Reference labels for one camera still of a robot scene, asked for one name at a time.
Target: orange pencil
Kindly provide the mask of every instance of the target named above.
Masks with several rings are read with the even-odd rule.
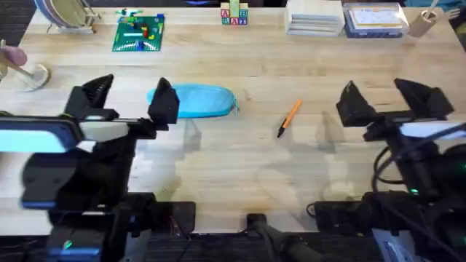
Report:
[[[302,103],[303,103],[303,100],[299,99],[294,105],[293,109],[291,109],[290,113],[288,113],[288,115],[285,118],[285,121],[283,121],[283,124],[280,126],[278,130],[277,138],[279,138],[283,134],[283,132],[285,132],[286,127],[288,127],[288,125],[290,124],[291,120],[294,117],[294,114],[296,114],[299,106],[301,106]]]

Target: wooden table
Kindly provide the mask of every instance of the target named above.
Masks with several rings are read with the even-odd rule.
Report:
[[[247,27],[221,25],[218,9],[144,9],[167,17],[161,52],[113,53],[117,9],[97,9],[95,35],[47,34],[33,17],[21,47],[30,64],[50,67],[38,92],[18,93],[13,74],[0,84],[0,108],[57,115],[74,85],[114,74],[107,108],[146,116],[146,93],[172,83],[217,84],[233,91],[240,115],[180,120],[157,140],[138,143],[130,190],[197,203],[196,232],[234,232],[248,213],[266,213],[283,231],[313,231],[304,208],[316,200],[360,197],[383,143],[363,128],[343,129],[335,103],[355,81],[377,110],[405,109],[396,77],[441,87],[465,119],[466,54],[447,21],[413,39],[287,36],[283,9],[252,9]],[[420,9],[405,9],[413,20]],[[297,99],[304,104],[281,139],[278,127]],[[48,234],[44,212],[21,210],[21,170],[29,154],[0,155],[0,234]],[[396,178],[391,167],[384,176]]]

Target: wooden toy block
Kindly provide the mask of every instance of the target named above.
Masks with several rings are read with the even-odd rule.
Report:
[[[231,20],[230,23],[232,25],[238,25],[240,23],[238,17],[231,17],[230,20]]]
[[[240,25],[248,25],[248,18],[247,17],[240,17],[238,20]]]
[[[222,17],[230,17],[230,4],[229,3],[221,3],[220,15]]]
[[[249,13],[249,6],[248,3],[241,3],[240,4],[240,17],[248,17]]]
[[[230,0],[230,17],[240,16],[240,0]]]
[[[222,25],[229,25],[230,24],[230,17],[222,17],[221,18]]]

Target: wooden cup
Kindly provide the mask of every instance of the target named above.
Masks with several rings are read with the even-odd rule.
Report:
[[[429,29],[437,23],[438,16],[435,12],[431,12],[429,18],[424,16],[426,13],[427,10],[422,11],[419,16],[413,22],[411,22],[408,32],[410,36],[424,36],[424,34],[426,34]]]

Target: blue zippered pouch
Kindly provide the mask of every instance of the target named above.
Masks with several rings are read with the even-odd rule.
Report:
[[[210,84],[174,84],[180,100],[178,118],[202,118],[226,116],[231,110],[238,112],[233,92],[224,87]],[[147,101],[152,102],[155,90],[149,91]]]

